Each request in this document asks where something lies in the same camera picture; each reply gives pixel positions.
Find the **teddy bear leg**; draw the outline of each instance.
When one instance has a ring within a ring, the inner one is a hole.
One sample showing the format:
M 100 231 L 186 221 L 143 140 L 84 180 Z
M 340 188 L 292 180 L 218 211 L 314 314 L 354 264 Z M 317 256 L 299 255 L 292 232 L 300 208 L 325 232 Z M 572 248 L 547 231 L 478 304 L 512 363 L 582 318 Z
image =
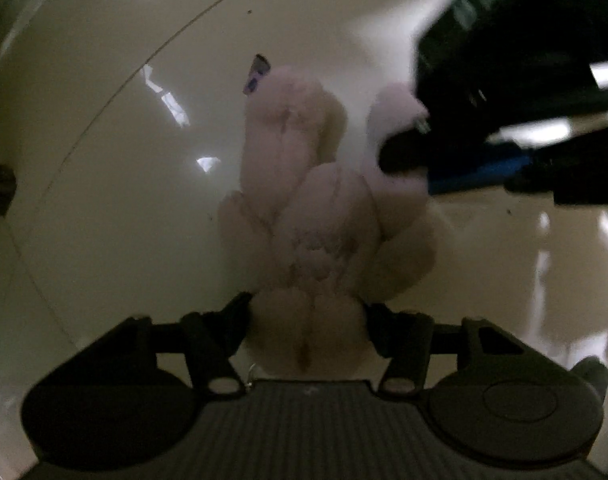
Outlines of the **teddy bear leg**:
M 347 295 L 311 296 L 297 287 L 263 290 L 250 302 L 246 347 L 272 376 L 346 380 L 370 348 L 366 313 Z
M 319 163 L 320 137 L 331 112 L 321 83 L 288 66 L 272 70 L 248 97 L 240 183 L 267 224 Z
M 383 303 L 415 285 L 435 263 L 436 240 L 426 215 L 380 245 L 362 275 L 359 296 L 367 303 Z
M 281 283 L 271 251 L 270 231 L 248 206 L 242 193 L 232 192 L 220 203 L 218 225 L 225 252 L 244 290 L 254 292 Z

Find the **blue part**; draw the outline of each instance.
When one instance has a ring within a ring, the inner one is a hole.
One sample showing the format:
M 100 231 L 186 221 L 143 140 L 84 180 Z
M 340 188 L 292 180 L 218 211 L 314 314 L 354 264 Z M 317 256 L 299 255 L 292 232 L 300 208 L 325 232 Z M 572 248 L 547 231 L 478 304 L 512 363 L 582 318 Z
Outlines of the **blue part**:
M 432 180 L 429 172 L 428 193 L 440 195 L 479 189 L 481 187 L 501 186 L 504 181 L 521 170 L 524 166 L 532 163 L 529 155 L 516 156 L 499 162 L 484 164 L 475 171 L 450 178 Z

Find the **purple tag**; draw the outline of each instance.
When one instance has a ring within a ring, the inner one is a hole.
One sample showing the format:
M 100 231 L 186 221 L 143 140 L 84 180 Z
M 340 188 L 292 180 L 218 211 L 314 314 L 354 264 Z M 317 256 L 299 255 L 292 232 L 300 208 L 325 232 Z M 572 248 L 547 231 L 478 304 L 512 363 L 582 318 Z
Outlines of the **purple tag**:
M 269 73 L 271 69 L 270 63 L 261 54 L 257 54 L 251 65 L 251 70 L 248 71 L 248 79 L 244 85 L 244 95 L 249 95 L 255 92 L 260 80 Z

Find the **glossy floor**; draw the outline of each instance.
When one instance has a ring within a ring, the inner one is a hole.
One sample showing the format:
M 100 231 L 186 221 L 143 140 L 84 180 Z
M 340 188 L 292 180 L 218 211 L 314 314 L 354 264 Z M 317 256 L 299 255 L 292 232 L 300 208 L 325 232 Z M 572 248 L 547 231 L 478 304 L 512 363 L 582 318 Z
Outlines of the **glossy floor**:
M 412 38 L 447 0 L 3 1 L 0 162 L 19 187 L 0 220 L 0 473 L 13 478 L 34 460 L 18 420 L 31 383 L 133 313 L 177 320 L 236 292 L 214 213 L 237 186 L 253 56 L 338 96 L 338 159 L 356 164 L 375 92 L 408 79 Z M 438 264 L 394 306 L 485 316 L 566 366 L 608 361 L 608 210 L 495 191 L 433 209 Z M 606 412 L 602 468 L 608 397 Z

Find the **teddy bear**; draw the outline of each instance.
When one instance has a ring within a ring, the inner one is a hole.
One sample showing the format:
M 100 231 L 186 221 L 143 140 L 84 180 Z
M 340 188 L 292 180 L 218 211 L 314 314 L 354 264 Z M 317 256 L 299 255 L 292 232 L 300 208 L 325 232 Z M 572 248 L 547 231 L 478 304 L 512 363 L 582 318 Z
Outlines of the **teddy bear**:
M 269 72 L 246 102 L 241 190 L 218 209 L 223 247 L 253 294 L 246 347 L 276 378 L 351 378 L 370 346 L 364 305 L 434 264 L 426 170 L 378 167 L 382 144 L 427 111 L 407 85 L 383 88 L 354 170 L 319 155 L 334 101 L 294 67 Z

